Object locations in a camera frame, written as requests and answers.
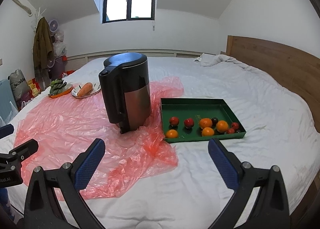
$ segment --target mattress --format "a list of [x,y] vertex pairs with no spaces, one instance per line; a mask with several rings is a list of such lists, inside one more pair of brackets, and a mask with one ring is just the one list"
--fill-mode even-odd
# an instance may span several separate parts
[[[68,82],[98,82],[105,58],[95,59],[65,78]],[[287,189],[290,213],[298,206],[320,168],[320,134],[306,102],[280,86],[271,76],[230,57],[207,64],[191,58],[149,57],[150,81],[178,76],[185,98],[223,98],[247,134],[224,140],[227,150],[257,168],[278,165]],[[47,92],[12,120],[18,122]],[[0,152],[12,149],[15,133],[0,141]],[[233,191],[228,189],[208,150],[208,142],[172,144],[179,158],[173,171],[143,178],[120,198],[88,200],[106,228],[206,229],[223,210]],[[27,187],[8,188],[11,203],[23,211]],[[255,189],[237,225],[244,223],[254,204]],[[76,225],[65,202],[61,207]]]

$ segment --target pink plastic sheet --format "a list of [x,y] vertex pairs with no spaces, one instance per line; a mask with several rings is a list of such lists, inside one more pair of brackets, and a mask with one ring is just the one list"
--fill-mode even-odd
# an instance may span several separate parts
[[44,98],[18,125],[15,147],[31,138],[39,142],[38,152],[22,163],[24,183],[28,185],[36,166],[46,170],[73,162],[96,138],[104,140],[106,152],[81,191],[84,199],[120,197],[139,178],[174,169],[178,157],[163,140],[160,99],[181,96],[183,85],[178,77],[167,77],[150,82],[150,93],[152,113],[145,126],[123,135],[109,122],[102,93],[86,99],[71,94]]

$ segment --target bolt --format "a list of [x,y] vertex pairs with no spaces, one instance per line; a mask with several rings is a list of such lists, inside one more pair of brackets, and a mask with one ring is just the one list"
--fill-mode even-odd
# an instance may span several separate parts
[[272,169],[273,169],[274,172],[279,172],[280,171],[280,168],[278,166],[273,166]]
[[34,172],[37,172],[37,173],[38,173],[40,170],[41,170],[41,167],[40,167],[40,166],[37,166],[37,167],[35,167],[35,168],[33,169],[33,171],[34,171]]
[[250,164],[249,162],[244,162],[244,163],[242,163],[242,166],[243,166],[245,169],[251,168],[251,164]]
[[63,167],[64,169],[68,169],[68,168],[71,167],[71,163],[70,163],[70,162],[66,162],[66,163],[64,163],[64,164],[62,165],[62,167]]

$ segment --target black kettle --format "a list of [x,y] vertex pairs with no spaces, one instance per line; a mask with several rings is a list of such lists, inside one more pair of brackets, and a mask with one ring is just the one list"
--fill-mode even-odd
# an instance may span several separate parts
[[138,129],[151,113],[147,57],[123,53],[103,65],[99,80],[110,123],[117,124],[122,134]]

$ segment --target green tray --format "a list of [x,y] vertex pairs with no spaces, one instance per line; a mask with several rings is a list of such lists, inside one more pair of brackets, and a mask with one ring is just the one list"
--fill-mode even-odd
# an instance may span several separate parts
[[[223,99],[196,99],[196,98],[161,98],[161,112],[162,112],[162,125],[164,134],[168,130],[174,129],[179,133],[179,137],[175,139],[165,139],[168,143],[176,142],[195,142],[195,141],[208,141],[212,138],[220,140],[227,139],[242,139],[246,134],[246,130],[239,122],[230,107]],[[178,117],[180,123],[178,127],[173,128],[169,124],[171,117]],[[214,136],[201,136],[201,128],[199,127],[199,120],[202,118],[214,118],[226,121],[229,126],[231,123],[239,123],[240,133],[234,134],[219,134],[215,127]],[[193,118],[195,125],[192,129],[184,127],[184,120]]]

